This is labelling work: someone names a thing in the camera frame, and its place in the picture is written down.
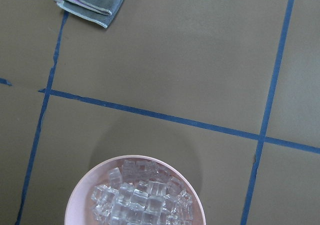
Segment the grey folded cloth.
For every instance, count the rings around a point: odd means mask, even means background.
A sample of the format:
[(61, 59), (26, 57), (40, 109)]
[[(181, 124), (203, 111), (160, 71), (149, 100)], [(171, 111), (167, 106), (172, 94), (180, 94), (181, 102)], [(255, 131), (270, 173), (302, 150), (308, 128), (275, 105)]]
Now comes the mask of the grey folded cloth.
[(57, 6), (82, 19), (108, 28), (124, 0), (54, 0)]

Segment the pile of clear ice cubes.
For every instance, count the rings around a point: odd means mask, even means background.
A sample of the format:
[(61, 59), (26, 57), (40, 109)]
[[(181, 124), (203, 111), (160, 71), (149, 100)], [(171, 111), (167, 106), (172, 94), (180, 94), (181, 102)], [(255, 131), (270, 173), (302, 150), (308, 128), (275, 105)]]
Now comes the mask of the pile of clear ice cubes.
[(100, 225), (191, 225), (193, 197), (185, 183), (151, 160), (126, 159), (91, 194)]

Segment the pink bowl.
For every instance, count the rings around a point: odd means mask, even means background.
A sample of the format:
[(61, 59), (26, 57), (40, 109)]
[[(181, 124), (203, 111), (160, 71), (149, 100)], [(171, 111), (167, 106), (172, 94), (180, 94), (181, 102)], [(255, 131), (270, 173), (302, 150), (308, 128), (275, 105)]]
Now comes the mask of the pink bowl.
[(125, 160), (147, 160), (156, 162), (159, 165), (166, 167), (171, 174), (183, 181), (186, 186), (186, 190), (192, 195), (193, 199), (193, 224), (194, 225), (205, 225), (206, 216), (201, 203), (201, 200), (193, 188), (192, 184), (174, 167), (171, 165), (144, 155), (121, 155), (117, 157), (105, 160), (91, 170), (89, 170), (77, 183), (73, 189), (64, 216), (65, 225), (97, 225), (98, 222), (93, 220), (91, 207), (93, 206), (93, 201), (90, 196), (92, 194), (93, 188), (96, 185), (106, 183), (108, 181), (107, 172), (116, 167), (120, 167)]

